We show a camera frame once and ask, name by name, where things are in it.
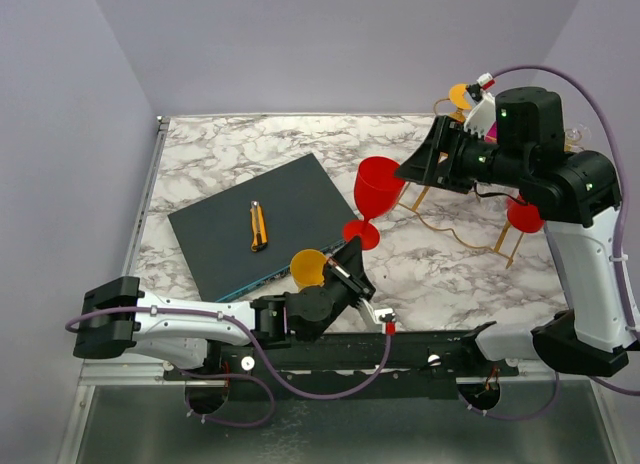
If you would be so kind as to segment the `yellow plastic wine glass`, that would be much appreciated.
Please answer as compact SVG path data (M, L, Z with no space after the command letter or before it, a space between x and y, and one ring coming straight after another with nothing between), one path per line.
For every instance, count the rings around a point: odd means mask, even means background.
M290 263L290 274L297 288L321 286L326 262L327 257L315 249L304 249L295 254Z

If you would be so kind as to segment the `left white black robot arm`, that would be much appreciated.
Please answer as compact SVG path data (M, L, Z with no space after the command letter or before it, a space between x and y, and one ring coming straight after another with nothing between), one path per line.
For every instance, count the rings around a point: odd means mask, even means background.
M324 264L321 285L237 302L170 299L142 290L137 277L121 276L85 293L80 316L66 326L75 335L73 355L100 360L132 352L209 379L222 364L211 342L265 349L314 342L346 308L373 297L362 252L355 237Z

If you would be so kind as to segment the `red plastic wine glass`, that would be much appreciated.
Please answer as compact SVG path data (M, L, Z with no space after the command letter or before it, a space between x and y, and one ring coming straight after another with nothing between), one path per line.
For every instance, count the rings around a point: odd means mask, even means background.
M380 233L372 221L389 212L396 204L404 181L395 176L399 164L384 156L364 159L358 167L354 184L354 201L362 218L351 220L343 227L346 242L361 240L364 251L374 249Z

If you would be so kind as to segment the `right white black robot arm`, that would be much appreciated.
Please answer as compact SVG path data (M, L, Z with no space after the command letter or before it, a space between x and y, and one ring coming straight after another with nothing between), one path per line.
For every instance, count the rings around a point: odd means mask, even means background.
M613 163L596 151L569 152L560 96L520 87L485 96L465 122L438 116L397 178L461 194L476 183L514 188L537 208L570 308L546 324L513 330L491 324L460 351L480 376L496 360L539 359L564 374L611 377L635 348L624 298L626 265L615 226L622 196Z

